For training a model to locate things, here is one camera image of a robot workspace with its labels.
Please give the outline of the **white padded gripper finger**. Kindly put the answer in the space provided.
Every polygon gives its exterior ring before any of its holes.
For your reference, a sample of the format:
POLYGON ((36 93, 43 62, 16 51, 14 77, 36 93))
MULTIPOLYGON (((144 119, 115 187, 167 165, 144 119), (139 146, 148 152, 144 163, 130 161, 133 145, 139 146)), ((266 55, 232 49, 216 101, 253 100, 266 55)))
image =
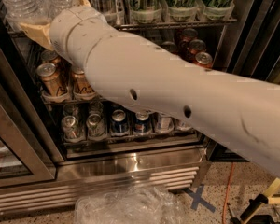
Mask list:
POLYGON ((73 7, 90 7, 91 3, 89 0, 72 0, 73 7))

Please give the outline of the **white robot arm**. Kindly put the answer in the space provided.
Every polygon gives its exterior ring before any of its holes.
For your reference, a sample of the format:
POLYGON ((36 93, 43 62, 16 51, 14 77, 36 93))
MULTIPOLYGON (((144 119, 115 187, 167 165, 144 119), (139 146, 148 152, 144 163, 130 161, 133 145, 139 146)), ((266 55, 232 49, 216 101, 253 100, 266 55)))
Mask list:
POLYGON ((50 23, 21 28, 83 69, 107 100, 182 120, 280 178, 280 85, 187 63, 142 36, 113 28, 87 1, 50 23))

